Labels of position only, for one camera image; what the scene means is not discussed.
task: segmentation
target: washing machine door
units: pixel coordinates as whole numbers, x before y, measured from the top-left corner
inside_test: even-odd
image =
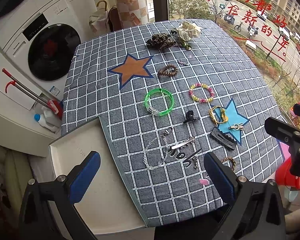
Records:
[[[69,25],[55,24],[43,29],[29,49],[31,73],[44,81],[63,77],[69,72],[74,50],[79,44],[78,33]]]

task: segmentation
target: white tray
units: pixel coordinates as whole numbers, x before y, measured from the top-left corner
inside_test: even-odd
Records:
[[[50,144],[54,175],[67,175],[90,151],[100,154],[101,166],[82,200],[74,204],[84,222],[95,235],[145,227],[148,219],[115,163],[117,154],[101,118],[96,117]]]

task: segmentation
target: checkered tablecloth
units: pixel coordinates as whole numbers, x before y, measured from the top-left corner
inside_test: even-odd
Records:
[[[206,175],[203,155],[213,151],[219,159],[231,156],[236,161],[235,173],[261,182],[282,163],[278,143],[264,129],[269,116],[282,120],[279,108],[259,71],[240,47],[214,22],[195,20],[204,27],[202,35],[190,42],[191,51],[171,47],[159,52],[147,49],[146,41],[155,33],[168,33],[181,21],[166,21],[117,31],[78,46],[66,81],[62,134],[100,115],[106,120],[119,162],[141,204],[150,226],[186,220],[212,211],[223,202],[213,184],[202,186],[198,180]],[[147,69],[154,78],[134,78],[119,90],[119,75],[107,70],[122,63],[127,55],[135,58],[153,55]],[[178,60],[189,66],[181,66]],[[166,64],[178,66],[175,77],[158,77]],[[231,98],[238,112],[250,119],[242,134],[242,145],[230,151],[210,137],[213,124],[210,104],[195,103],[189,86],[206,83],[215,91],[213,105],[227,106]],[[173,111],[156,117],[146,111],[143,100],[148,91],[165,88],[174,97]],[[198,90],[205,97],[205,90]],[[162,97],[151,101],[158,110],[169,101]],[[183,124],[185,113],[194,111],[200,121]],[[196,142],[183,148],[190,155],[202,148],[199,169],[185,169],[182,160],[168,157],[167,164],[147,170],[143,150],[163,130],[173,127],[168,143],[194,136]],[[157,140],[148,153],[150,165],[163,156],[164,142]]]

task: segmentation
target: gold hair clip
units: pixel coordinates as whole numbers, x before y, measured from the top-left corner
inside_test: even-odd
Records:
[[[217,108],[220,108],[222,122],[218,122],[216,117],[214,116],[213,111]],[[209,109],[209,116],[213,120],[213,122],[215,123],[216,126],[218,124],[228,122],[228,120],[229,120],[228,116],[226,116],[226,110],[224,108],[222,108],[221,106],[214,106],[213,108]]]
[[[231,125],[229,127],[229,129],[235,129],[235,130],[244,130],[244,127],[243,127],[243,123],[235,123],[234,125]]]

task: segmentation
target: blue star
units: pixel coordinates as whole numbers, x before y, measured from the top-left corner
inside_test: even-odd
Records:
[[[229,120],[228,122],[218,124],[217,128],[223,133],[230,133],[232,137],[241,145],[241,130],[229,129],[229,127],[235,123],[243,123],[243,125],[245,125],[247,122],[249,122],[249,119],[238,113],[233,98],[231,98],[227,107],[225,107],[225,110],[226,116],[229,118]],[[222,120],[220,108],[216,108],[214,112],[217,114],[220,122],[220,120]]]

